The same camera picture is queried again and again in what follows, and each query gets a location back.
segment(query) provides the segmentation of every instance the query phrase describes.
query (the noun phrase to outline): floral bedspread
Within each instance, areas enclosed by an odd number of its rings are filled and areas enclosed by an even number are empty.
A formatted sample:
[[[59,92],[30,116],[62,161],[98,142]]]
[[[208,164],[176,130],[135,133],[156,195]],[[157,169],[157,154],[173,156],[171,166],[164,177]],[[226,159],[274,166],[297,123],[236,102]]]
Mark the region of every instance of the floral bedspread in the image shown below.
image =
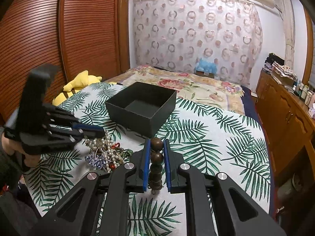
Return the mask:
[[[110,120],[105,101],[125,86],[95,83],[64,101],[59,107],[74,112],[83,123],[99,125],[114,141],[134,152],[143,149],[144,138]],[[203,173],[226,172],[266,212],[270,201],[270,168],[264,134],[250,117],[214,106],[177,98],[175,110],[156,134],[170,140],[173,151]],[[81,141],[73,150],[45,154],[25,175],[26,185],[39,212],[44,215],[88,171],[84,157],[89,148]],[[186,236],[185,195],[158,195],[148,190],[130,194],[130,236]]]
[[[136,81],[177,90],[178,98],[216,106],[245,115],[241,99],[241,96],[243,96],[241,86],[208,77],[189,73],[169,72],[142,65],[106,82],[119,82],[124,86],[129,86]]]

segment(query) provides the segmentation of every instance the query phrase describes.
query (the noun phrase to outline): wooden dresser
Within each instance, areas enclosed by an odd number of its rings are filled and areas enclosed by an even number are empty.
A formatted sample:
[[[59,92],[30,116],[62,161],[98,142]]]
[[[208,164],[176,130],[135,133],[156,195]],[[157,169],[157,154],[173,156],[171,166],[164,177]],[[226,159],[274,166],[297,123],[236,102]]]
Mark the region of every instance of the wooden dresser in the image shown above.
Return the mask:
[[[261,71],[256,88],[257,112],[267,134],[276,185],[309,166],[315,175],[315,120],[297,96]]]

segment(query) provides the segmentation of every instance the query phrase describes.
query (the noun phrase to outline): open box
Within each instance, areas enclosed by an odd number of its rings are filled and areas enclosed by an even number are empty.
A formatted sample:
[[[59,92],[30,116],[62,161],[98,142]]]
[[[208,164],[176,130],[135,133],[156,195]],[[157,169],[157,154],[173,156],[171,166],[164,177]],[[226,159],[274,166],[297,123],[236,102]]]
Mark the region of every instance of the open box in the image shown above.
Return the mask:
[[[176,90],[135,82],[105,103],[111,120],[152,138],[173,112]]]

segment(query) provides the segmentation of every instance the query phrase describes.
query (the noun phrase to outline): drawer handle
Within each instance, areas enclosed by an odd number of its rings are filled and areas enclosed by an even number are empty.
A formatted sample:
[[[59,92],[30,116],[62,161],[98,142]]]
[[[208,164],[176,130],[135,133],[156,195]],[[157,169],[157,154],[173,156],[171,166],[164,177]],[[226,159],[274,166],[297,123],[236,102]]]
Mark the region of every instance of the drawer handle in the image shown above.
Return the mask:
[[[289,119],[288,119],[287,124],[290,122],[290,120],[291,120],[291,118],[292,118],[292,115],[293,115],[293,113],[291,113],[291,115],[290,115],[290,117],[289,117]]]
[[[288,113],[287,113],[287,115],[285,116],[285,120],[288,120],[288,115],[291,113],[291,111],[289,111]]]

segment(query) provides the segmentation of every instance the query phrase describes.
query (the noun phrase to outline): pikachu plush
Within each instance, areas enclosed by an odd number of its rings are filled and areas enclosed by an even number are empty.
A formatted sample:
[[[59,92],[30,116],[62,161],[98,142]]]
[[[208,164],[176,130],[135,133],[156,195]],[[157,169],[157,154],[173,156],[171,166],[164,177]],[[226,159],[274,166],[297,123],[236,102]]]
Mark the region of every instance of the pikachu plush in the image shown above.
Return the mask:
[[[101,80],[101,76],[96,77],[94,75],[89,75],[87,70],[79,73],[71,82],[63,87],[63,92],[54,98],[53,105],[60,105],[67,98],[71,97],[75,93],[78,93],[86,86],[89,86],[92,83],[100,82]]]

